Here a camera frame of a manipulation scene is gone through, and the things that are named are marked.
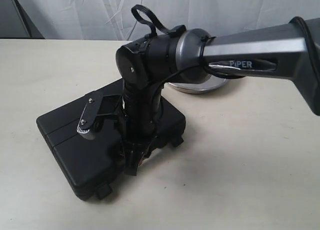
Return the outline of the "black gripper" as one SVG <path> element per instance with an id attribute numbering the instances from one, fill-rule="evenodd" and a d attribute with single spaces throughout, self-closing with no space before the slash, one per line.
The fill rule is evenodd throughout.
<path id="1" fill-rule="evenodd" d="M 151 84 L 142 89 L 122 82 L 118 131 L 124 155 L 124 173 L 136 176 L 140 150 L 149 150 L 158 133 L 162 88 Z"/>

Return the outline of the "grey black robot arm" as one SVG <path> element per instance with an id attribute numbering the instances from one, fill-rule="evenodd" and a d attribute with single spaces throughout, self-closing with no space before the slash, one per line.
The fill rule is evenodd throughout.
<path id="1" fill-rule="evenodd" d="M 178 26 L 121 46 L 115 54 L 122 76 L 119 130 L 124 171 L 136 175 L 158 131 L 165 83 L 202 83 L 213 75 L 287 79 L 315 115 L 320 113 L 320 20 L 296 16 L 287 24 L 210 36 Z"/>

